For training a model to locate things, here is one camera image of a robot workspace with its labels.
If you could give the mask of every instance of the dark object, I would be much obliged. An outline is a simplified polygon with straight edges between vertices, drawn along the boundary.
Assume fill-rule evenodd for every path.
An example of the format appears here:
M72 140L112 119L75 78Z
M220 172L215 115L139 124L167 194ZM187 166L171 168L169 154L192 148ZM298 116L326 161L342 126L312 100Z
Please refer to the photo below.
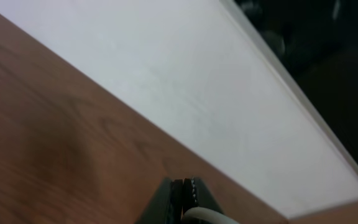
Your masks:
M185 181L165 178L136 223L179 224L182 208L185 214L194 207L208 208L223 214L200 178L194 177ZM207 222L194 219L187 223Z

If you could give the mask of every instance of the brown wooden surface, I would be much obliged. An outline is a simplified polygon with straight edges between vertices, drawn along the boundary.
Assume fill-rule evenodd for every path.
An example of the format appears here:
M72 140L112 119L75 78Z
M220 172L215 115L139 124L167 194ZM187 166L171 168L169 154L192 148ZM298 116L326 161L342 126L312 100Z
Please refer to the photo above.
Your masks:
M358 224L358 202L291 220L290 224Z
M0 16L0 223L133 223L192 175L242 223L287 222Z

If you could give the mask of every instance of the white wall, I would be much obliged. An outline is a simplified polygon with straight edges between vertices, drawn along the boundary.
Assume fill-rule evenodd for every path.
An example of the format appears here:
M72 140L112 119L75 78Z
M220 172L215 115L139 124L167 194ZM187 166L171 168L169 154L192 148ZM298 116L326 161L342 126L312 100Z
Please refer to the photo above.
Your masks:
M358 178L217 0L0 0L0 13L288 217Z

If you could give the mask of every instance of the white cable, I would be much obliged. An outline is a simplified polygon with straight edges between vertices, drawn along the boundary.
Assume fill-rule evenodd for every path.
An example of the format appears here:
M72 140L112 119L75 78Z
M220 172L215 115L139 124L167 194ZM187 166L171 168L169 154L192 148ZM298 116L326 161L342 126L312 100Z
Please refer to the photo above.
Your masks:
M195 207L187 210L187 212L183 215L182 223L186 223L187 220L191 220L193 218L198 218L212 224L239 224L238 222L220 214L219 212L201 207Z

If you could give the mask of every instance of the white panel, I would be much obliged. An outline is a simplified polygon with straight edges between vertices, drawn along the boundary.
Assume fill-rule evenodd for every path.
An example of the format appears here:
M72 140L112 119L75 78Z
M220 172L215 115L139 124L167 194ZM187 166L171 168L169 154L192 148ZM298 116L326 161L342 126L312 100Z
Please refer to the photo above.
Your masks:
M287 217L358 199L217 0L0 0L0 13Z

